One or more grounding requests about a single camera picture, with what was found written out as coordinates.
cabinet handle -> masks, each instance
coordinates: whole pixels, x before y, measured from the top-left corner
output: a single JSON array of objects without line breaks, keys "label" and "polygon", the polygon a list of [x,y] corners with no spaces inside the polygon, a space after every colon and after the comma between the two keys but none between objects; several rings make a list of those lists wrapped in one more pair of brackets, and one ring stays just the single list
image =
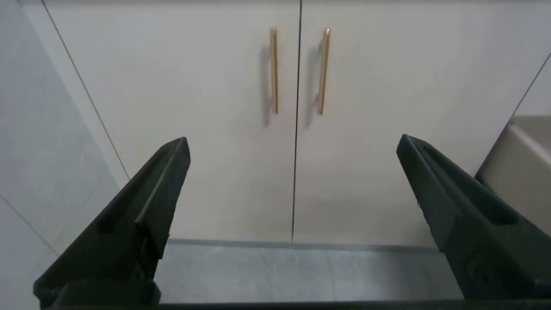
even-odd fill
[{"label": "cabinet handle", "polygon": [[278,69],[277,69],[277,28],[269,29],[269,47],[271,50],[272,61],[272,113],[277,114],[279,111],[279,84],[278,84]]},{"label": "cabinet handle", "polygon": [[321,70],[319,71],[319,105],[318,115],[324,113],[325,104],[325,83],[327,82],[327,60],[329,59],[329,43],[331,38],[331,30],[326,28],[324,30],[323,40],[321,41]]}]

cabinet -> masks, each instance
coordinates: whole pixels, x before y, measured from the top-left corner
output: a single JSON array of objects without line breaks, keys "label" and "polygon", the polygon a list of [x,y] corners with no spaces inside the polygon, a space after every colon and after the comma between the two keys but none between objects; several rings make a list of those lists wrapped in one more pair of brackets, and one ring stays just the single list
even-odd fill
[{"label": "cabinet", "polygon": [[164,142],[188,138],[172,238],[291,241],[298,0],[46,6],[130,177]]},{"label": "cabinet", "polygon": [[399,137],[474,174],[551,51],[551,5],[304,0],[301,25],[294,240],[433,246]]},{"label": "cabinet", "polygon": [[[534,87],[543,86],[540,75]],[[537,87],[538,94],[546,91]],[[536,102],[531,96],[526,103]],[[546,108],[534,106],[529,111]],[[551,234],[549,184],[551,184],[551,117],[517,115],[499,136],[498,142],[480,168],[479,178],[522,216]]]},{"label": "cabinet", "polygon": [[395,155],[400,135],[474,174],[551,51],[543,2],[46,6],[130,177],[188,137],[176,239],[434,246]]}]

gray floor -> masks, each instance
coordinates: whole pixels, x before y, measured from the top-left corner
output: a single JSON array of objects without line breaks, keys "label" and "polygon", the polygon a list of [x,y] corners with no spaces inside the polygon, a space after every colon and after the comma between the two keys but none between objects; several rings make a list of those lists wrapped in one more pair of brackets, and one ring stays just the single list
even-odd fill
[{"label": "gray floor", "polygon": [[155,281],[163,303],[462,299],[444,255],[418,249],[169,243]]}]

wall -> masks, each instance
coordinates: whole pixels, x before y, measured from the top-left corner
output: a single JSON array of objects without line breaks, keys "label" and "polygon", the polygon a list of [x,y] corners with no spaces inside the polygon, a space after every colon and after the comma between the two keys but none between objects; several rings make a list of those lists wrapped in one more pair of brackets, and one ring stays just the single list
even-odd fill
[{"label": "wall", "polygon": [[124,170],[119,156],[116,153],[103,123],[97,115],[96,108],[88,90],[84,87],[71,57],[65,50],[64,42],[59,37],[50,15],[41,0],[18,0],[23,12],[34,27],[46,53],[50,56],[53,66],[65,85],[69,96],[77,106],[84,123],[90,130],[92,138],[99,146],[103,158],[113,173],[120,187],[128,182],[128,174]]},{"label": "wall", "polygon": [[551,61],[543,66],[515,115],[551,115]]},{"label": "wall", "polygon": [[120,186],[16,0],[0,0],[0,300],[32,284]]}]

floor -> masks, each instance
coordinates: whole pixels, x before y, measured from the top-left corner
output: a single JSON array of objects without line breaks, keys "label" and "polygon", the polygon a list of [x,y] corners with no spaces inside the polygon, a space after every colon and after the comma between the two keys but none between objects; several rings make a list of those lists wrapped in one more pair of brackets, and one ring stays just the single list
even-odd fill
[{"label": "floor", "polygon": [[162,303],[463,298],[445,256],[432,249],[171,241],[155,282]]}]

